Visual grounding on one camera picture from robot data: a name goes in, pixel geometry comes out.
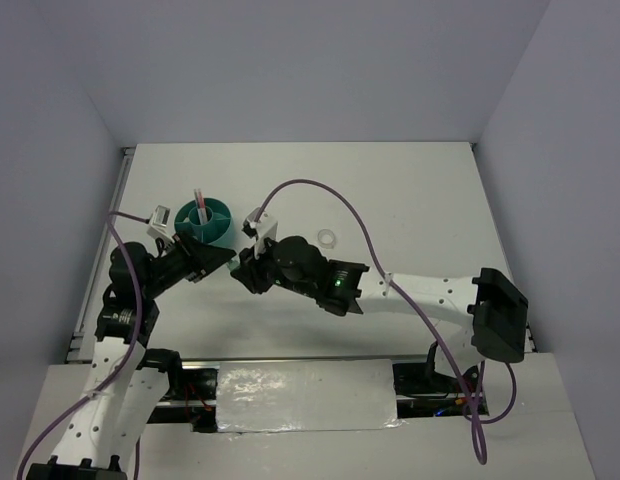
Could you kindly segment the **pink pen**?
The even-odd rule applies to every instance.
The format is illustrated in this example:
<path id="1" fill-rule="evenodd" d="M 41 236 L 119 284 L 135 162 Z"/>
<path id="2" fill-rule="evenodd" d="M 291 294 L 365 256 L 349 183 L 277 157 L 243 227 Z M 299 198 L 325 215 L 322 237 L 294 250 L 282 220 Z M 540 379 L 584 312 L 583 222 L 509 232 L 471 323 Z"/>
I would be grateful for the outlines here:
<path id="1" fill-rule="evenodd" d="M 198 214 L 199 224 L 200 225 L 205 225 L 205 224 L 208 223 L 208 215 L 207 215 L 205 199 L 204 199 L 204 196 L 202 194 L 202 191 L 201 191 L 201 194 L 200 194 L 200 209 L 197 210 L 197 214 Z"/>

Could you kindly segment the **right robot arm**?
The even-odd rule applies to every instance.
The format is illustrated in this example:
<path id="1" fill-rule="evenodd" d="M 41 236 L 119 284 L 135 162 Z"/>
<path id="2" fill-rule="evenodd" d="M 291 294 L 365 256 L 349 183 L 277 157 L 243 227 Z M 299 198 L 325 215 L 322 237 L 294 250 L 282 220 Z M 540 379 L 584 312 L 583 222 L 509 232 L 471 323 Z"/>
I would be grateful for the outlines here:
<path id="1" fill-rule="evenodd" d="M 336 316 L 415 314 L 457 326 L 452 338 L 437 344 L 439 355 L 450 353 L 457 364 L 439 357 L 424 369 L 436 391 L 447 391 L 460 370 L 484 359 L 516 364 L 525 356 L 528 300 L 493 268 L 460 278 L 380 274 L 365 264 L 328 259 L 303 237 L 291 236 L 242 250 L 231 275 L 252 294 L 279 287 Z"/>

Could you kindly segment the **clear tape roll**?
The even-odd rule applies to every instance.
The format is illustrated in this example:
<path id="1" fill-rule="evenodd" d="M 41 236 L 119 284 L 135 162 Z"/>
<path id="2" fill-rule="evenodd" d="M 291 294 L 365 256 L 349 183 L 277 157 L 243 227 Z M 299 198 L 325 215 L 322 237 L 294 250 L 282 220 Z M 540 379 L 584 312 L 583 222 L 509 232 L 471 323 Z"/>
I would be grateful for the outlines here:
<path id="1" fill-rule="evenodd" d="M 317 241 L 322 248 L 333 249 L 336 246 L 337 238 L 330 229 L 321 229 L 317 233 Z"/>

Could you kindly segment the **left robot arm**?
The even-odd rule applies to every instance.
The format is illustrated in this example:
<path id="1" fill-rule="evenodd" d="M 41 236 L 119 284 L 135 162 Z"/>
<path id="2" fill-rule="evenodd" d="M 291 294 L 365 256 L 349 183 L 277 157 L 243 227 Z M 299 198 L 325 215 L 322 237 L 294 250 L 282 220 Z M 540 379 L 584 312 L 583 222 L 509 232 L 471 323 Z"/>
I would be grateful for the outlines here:
<path id="1" fill-rule="evenodd" d="M 179 396 L 186 385 L 179 353 L 148 346 L 159 315 L 156 299 L 182 280 L 202 280 L 234 255 L 178 235 L 158 257 L 141 243 L 118 242 L 82 396 L 32 442 L 17 478 L 129 478 L 156 404 Z"/>

